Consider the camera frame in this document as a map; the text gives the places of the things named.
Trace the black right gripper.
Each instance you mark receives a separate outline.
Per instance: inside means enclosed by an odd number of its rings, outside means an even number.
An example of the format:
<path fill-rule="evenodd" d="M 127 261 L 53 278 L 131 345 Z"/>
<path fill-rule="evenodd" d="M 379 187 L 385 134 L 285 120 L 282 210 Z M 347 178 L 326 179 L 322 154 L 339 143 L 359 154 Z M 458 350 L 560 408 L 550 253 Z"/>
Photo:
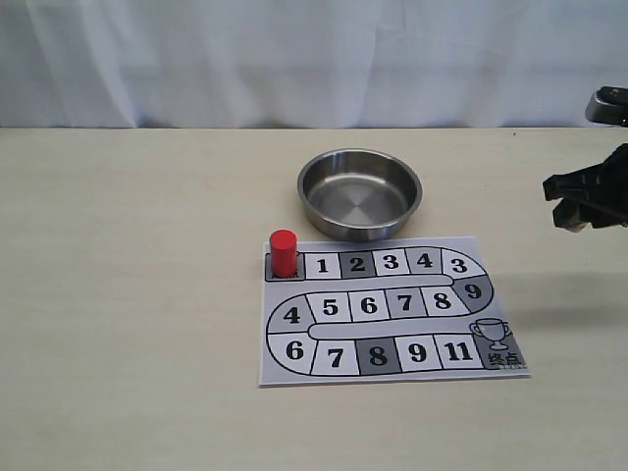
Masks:
<path fill-rule="evenodd" d="M 602 229 L 608 217 L 590 206 L 573 200 L 603 200 L 604 208 L 621 225 L 627 224 L 627 144 L 620 144 L 602 165 L 586 167 L 567 174 L 555 174 L 543 182 L 545 200 L 563 198 L 553 208 L 554 225 L 569 232 L 587 226 Z"/>

